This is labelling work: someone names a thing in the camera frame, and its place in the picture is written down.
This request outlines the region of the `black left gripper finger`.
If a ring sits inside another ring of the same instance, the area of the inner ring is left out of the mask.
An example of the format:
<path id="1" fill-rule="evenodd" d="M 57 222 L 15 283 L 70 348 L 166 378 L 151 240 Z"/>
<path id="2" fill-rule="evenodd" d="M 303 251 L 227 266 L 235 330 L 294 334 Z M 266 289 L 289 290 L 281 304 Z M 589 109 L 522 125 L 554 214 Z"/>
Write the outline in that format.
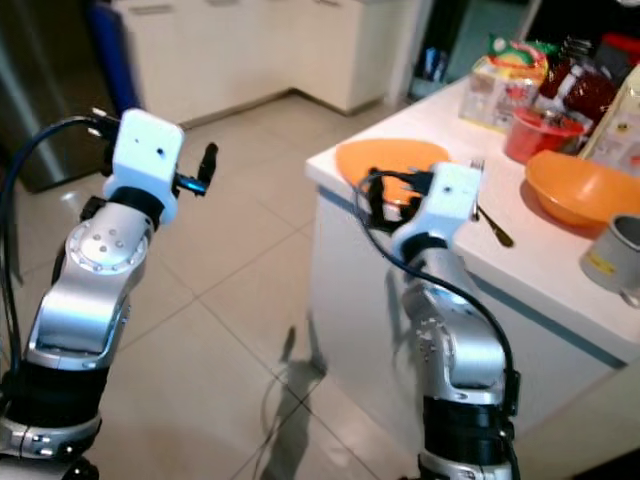
<path id="1" fill-rule="evenodd" d="M 177 175 L 177 189 L 184 189 L 184 191 L 191 192 L 192 195 L 204 197 L 209 192 L 212 178 L 218 169 L 218 155 L 218 145 L 210 142 L 205 148 L 196 175 Z"/>

